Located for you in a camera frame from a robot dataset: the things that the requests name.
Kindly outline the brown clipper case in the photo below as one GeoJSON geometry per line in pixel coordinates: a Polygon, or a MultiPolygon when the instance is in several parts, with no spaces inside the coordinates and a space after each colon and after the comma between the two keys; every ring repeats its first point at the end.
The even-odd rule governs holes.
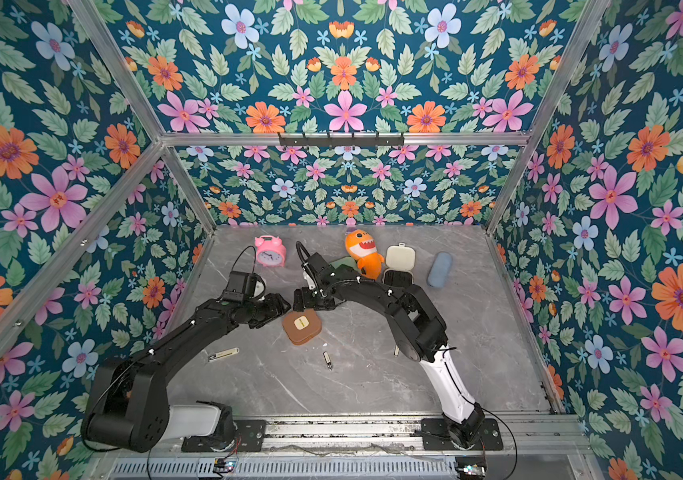
{"type": "Polygon", "coordinates": [[[315,310],[291,311],[282,320],[287,338],[297,346],[304,345],[321,334],[323,323],[315,310]]]}

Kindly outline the gold nail file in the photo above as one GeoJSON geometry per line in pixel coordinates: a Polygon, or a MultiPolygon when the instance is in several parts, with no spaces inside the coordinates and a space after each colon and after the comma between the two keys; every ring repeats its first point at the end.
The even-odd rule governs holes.
{"type": "Polygon", "coordinates": [[[215,352],[214,354],[212,354],[208,357],[208,360],[209,360],[209,362],[220,361],[220,360],[224,360],[224,359],[227,359],[230,357],[237,356],[240,354],[240,352],[241,352],[241,349],[239,347],[234,347],[234,348],[230,348],[227,350],[215,352]]]}

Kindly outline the cream clipper case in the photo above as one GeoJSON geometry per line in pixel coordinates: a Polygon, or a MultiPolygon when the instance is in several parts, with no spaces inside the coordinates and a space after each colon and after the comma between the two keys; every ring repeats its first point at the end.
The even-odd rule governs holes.
{"type": "Polygon", "coordinates": [[[383,283],[397,288],[411,286],[416,257],[415,249],[405,245],[405,243],[389,246],[387,254],[385,254],[383,283]]]}

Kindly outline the green clipper case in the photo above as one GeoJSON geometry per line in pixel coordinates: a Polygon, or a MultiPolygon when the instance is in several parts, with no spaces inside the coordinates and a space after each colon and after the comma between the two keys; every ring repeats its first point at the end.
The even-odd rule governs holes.
{"type": "Polygon", "coordinates": [[[357,270],[357,262],[355,262],[355,260],[349,256],[332,261],[331,266],[335,269],[357,270]]]}

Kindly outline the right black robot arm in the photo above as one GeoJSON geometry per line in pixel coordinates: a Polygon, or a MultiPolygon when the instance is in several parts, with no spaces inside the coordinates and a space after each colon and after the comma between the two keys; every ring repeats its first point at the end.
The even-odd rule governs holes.
{"type": "Polygon", "coordinates": [[[451,358],[447,323],[427,292],[415,284],[389,286],[347,265],[333,266],[301,242],[296,247],[308,282],[296,291],[296,299],[310,309],[334,310],[347,302],[383,315],[399,352],[419,363],[435,389],[449,441],[459,449],[473,446],[481,435],[485,410],[459,376],[451,358]]]}

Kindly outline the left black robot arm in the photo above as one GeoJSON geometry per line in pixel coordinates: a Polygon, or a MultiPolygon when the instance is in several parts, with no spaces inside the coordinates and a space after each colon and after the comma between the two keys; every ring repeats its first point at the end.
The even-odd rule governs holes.
{"type": "Polygon", "coordinates": [[[227,302],[211,299],[155,345],[98,367],[81,436],[85,442],[146,453],[181,421],[173,420],[170,381],[199,353],[241,325],[258,329],[289,313],[280,294],[227,302]]]}

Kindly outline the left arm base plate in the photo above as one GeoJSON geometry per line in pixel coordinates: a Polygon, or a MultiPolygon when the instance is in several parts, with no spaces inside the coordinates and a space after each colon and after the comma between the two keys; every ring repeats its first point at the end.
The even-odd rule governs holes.
{"type": "Polygon", "coordinates": [[[232,453],[260,452],[266,438],[267,421],[259,419],[221,422],[212,434],[185,438],[185,453],[232,453]]]}

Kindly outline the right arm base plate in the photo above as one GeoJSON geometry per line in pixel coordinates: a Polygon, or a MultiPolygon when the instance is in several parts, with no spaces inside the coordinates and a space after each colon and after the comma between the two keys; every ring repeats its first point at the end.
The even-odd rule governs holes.
{"type": "Polygon", "coordinates": [[[505,448],[499,423],[493,419],[469,428],[445,417],[423,418],[415,434],[421,437],[425,451],[501,451],[505,448]]]}

